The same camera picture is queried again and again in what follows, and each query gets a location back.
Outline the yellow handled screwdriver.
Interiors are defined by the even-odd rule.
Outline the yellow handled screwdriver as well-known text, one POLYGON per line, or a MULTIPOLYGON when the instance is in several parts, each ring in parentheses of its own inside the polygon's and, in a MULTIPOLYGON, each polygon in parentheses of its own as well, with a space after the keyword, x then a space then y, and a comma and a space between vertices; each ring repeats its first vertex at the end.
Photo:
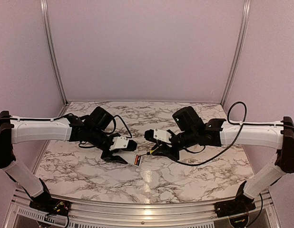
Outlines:
POLYGON ((141 156, 164 156, 164 154, 160 148, 156 148, 154 150, 148 151, 145 154, 142 154, 141 156))

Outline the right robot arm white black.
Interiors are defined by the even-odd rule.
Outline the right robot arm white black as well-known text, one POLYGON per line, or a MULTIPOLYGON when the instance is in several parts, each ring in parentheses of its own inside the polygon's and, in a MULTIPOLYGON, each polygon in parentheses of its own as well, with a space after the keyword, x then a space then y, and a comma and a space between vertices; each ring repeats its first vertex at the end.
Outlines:
POLYGON ((150 154, 166 156, 178 162, 180 150, 194 145, 230 148, 234 144, 269 147, 276 150, 272 158, 253 178, 238 189, 230 208, 235 213, 245 209, 260 192, 288 173, 294 173, 294 123, 285 116, 282 121, 250 123, 232 122, 215 118, 204 123, 191 106, 173 114, 180 133, 171 130, 150 129, 144 138, 155 145, 150 154))

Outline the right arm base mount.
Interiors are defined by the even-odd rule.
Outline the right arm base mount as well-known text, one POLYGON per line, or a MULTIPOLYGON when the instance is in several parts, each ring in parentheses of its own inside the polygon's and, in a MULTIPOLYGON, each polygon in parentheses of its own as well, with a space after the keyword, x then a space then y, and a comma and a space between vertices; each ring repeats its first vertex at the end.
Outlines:
POLYGON ((244 195, 245 184, 246 181, 239 186, 234 199, 220 201, 214 204, 215 213, 218 218, 240 213, 248 213, 249 211, 256 209, 254 199, 248 198, 244 195))

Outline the purple battery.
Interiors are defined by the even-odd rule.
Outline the purple battery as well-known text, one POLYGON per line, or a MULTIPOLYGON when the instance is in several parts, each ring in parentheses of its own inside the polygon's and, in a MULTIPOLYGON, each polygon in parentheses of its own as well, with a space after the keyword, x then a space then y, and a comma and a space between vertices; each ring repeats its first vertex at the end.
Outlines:
POLYGON ((141 156, 138 156, 138 158, 137 158, 137 166, 140 166, 141 160, 142 160, 142 157, 141 156))

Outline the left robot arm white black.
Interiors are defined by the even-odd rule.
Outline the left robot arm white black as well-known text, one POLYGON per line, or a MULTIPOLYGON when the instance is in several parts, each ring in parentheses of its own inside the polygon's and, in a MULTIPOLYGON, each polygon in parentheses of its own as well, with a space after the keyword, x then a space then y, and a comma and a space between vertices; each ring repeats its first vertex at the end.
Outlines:
POLYGON ((44 211, 51 211, 55 201, 45 183, 26 165, 16 159, 13 145, 31 141, 68 141, 90 143, 102 151, 101 159, 121 164, 140 164, 134 154, 137 143, 131 136, 122 136, 105 129, 115 118, 100 106, 82 117, 66 114, 55 118, 23 118, 8 111, 0 113, 0 169, 17 182, 44 211))

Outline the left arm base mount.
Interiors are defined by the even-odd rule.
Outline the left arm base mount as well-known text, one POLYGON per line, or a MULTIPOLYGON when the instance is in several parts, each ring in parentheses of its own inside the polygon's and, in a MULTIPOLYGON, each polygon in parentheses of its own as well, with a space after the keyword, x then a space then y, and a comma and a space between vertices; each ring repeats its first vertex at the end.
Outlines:
POLYGON ((53 198, 46 184, 41 179, 39 180, 43 187, 42 193, 36 197, 31 197, 29 206, 33 209, 47 212, 48 214, 67 216, 71 206, 70 201, 53 198))

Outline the white remote control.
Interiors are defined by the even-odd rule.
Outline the white remote control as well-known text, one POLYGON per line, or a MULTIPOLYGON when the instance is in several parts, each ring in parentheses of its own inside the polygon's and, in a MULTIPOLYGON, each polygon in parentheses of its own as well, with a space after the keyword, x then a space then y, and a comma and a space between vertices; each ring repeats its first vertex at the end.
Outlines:
POLYGON ((119 156, 124 159, 128 164, 134 165, 134 166, 140 166, 142 156, 138 155, 134 152, 129 151, 121 151, 119 156))

